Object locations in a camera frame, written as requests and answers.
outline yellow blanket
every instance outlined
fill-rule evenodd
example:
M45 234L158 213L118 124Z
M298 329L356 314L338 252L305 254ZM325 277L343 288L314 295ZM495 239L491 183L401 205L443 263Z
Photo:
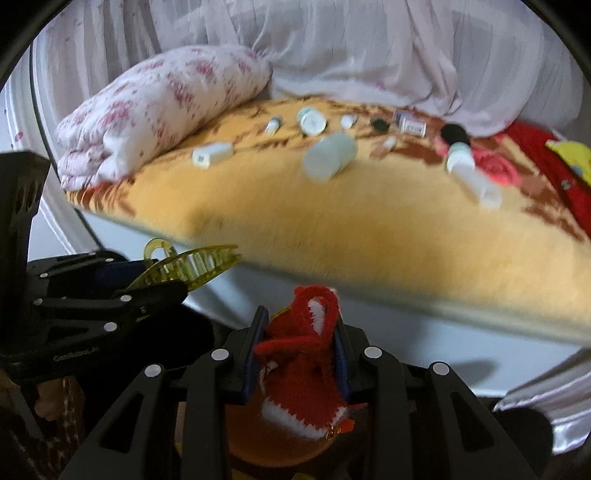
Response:
M327 184L301 168L318 140L296 123L304 106L325 114L326 133L340 130L342 115L359 116L350 130L358 159ZM69 198L187 245L236 243L250 264L301 280L591 345L591 242L532 161L506 136L475 141L482 165L500 155L511 167L500 211L487 211L446 173L441 120L423 116L424 139L396 133L392 153L380 152L392 133L369 119L393 113L320 98L252 103L130 179ZM268 137L275 115L285 123ZM192 149L213 141L232 142L236 154L208 170L192 165Z

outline red crochet item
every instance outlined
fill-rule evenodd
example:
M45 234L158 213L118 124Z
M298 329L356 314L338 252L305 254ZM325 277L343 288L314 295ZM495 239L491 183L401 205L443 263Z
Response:
M262 415L308 439L321 439L347 409L335 381L333 334L339 302L328 288L298 287L291 309L267 328L255 347L266 398Z
M591 237L591 188L548 147L557 138L544 130L514 122L505 132L550 181L580 227Z

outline pillow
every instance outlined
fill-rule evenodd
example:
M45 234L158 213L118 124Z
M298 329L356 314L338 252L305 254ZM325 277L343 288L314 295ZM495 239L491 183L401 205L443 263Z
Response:
M240 46L181 47L138 63L56 129L64 190L125 178L265 87L268 63Z

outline transparent yellow plastic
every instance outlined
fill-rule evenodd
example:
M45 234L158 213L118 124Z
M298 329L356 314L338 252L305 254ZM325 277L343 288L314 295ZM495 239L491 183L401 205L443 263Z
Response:
M164 250L166 258L153 260L152 254L159 248ZM237 245L210 245L179 254L168 240L154 238L145 246L144 260L155 263L128 290L172 280L182 280L188 291L195 290L236 265L242 259L237 248Z

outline yellow plush toy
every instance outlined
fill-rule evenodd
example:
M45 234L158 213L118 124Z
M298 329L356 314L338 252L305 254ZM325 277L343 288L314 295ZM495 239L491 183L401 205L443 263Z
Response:
M548 140L546 147L557 153L579 177L591 185L591 149L587 145Z

